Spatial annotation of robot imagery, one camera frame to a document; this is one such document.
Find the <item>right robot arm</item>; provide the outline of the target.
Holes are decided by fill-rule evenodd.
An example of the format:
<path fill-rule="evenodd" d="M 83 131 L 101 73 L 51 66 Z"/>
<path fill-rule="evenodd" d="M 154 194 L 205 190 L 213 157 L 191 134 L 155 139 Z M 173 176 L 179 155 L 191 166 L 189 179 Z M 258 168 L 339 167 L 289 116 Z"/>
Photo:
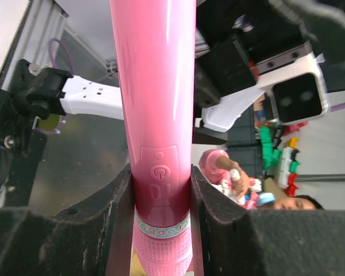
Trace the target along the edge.
<path fill-rule="evenodd" d="M 345 1 L 199 1 L 196 25 L 195 102 L 211 131 L 258 99 L 268 120 L 313 120 L 345 90 Z"/>

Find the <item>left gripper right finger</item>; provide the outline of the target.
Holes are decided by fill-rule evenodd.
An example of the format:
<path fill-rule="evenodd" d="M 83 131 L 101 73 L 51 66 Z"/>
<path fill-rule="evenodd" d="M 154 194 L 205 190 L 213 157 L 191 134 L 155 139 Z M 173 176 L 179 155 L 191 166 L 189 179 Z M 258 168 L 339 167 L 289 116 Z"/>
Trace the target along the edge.
<path fill-rule="evenodd" d="M 345 275 L 345 211 L 247 210 L 191 169 L 195 275 Z"/>

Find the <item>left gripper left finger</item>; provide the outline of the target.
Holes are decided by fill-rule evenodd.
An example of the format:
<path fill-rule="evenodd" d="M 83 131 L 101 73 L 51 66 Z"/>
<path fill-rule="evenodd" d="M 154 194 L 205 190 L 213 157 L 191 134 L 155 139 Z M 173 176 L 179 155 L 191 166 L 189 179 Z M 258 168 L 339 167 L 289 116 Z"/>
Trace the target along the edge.
<path fill-rule="evenodd" d="M 55 216 L 0 209 L 0 275 L 128 275 L 134 204 L 125 166 L 108 185 Z"/>

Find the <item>pink toy microphone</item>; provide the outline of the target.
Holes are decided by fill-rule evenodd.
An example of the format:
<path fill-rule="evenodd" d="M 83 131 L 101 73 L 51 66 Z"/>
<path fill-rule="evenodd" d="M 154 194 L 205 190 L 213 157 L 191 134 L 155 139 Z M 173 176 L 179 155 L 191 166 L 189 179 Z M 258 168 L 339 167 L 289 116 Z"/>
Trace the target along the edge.
<path fill-rule="evenodd" d="M 135 195 L 133 248 L 148 275 L 184 275 L 193 257 L 191 144 L 195 1 L 111 1 Z"/>

